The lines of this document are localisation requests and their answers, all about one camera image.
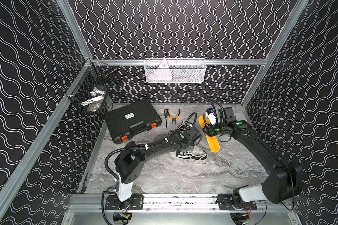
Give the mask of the black canvas sneaker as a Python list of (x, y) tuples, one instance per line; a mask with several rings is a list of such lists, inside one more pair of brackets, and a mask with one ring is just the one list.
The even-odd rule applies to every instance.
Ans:
[(194, 146), (192, 151), (170, 152), (169, 155), (174, 159), (197, 163), (205, 163), (208, 159), (207, 153), (199, 146)]
[(191, 123), (191, 122), (182, 121), (182, 122), (178, 125), (177, 129), (178, 129), (178, 130), (185, 130), (186, 128), (191, 128), (191, 127), (192, 127), (192, 123)]

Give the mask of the orange insole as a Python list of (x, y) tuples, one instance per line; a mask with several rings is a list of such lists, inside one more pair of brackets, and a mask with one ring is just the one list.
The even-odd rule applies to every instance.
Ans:
[[(199, 117), (199, 124), (202, 128), (205, 127), (203, 116)], [(217, 138), (215, 136), (206, 135), (206, 139), (207, 139), (211, 152), (217, 153), (220, 150), (220, 145), (219, 145)]]

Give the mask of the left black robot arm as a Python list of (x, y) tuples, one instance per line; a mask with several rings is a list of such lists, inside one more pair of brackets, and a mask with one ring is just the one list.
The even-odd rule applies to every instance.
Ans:
[(195, 128), (196, 121), (197, 113), (193, 112), (184, 124), (171, 129), (164, 139), (146, 144), (130, 142), (106, 156), (104, 166), (115, 178), (116, 195), (120, 202), (131, 198), (132, 184), (139, 178), (147, 161), (169, 152), (180, 155), (194, 150), (194, 146), (202, 140), (201, 132)]

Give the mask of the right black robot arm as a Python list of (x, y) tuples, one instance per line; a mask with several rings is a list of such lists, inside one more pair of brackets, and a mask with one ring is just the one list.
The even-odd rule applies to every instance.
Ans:
[(224, 108), (219, 102), (205, 98), (212, 106), (203, 114), (203, 131), (208, 137), (229, 135), (244, 145), (260, 162), (268, 174), (261, 184), (236, 188), (232, 193), (232, 204), (240, 208), (253, 201), (268, 200), (281, 203), (294, 199), (302, 192), (304, 169), (280, 157), (255, 132), (245, 120), (237, 120), (230, 107)]

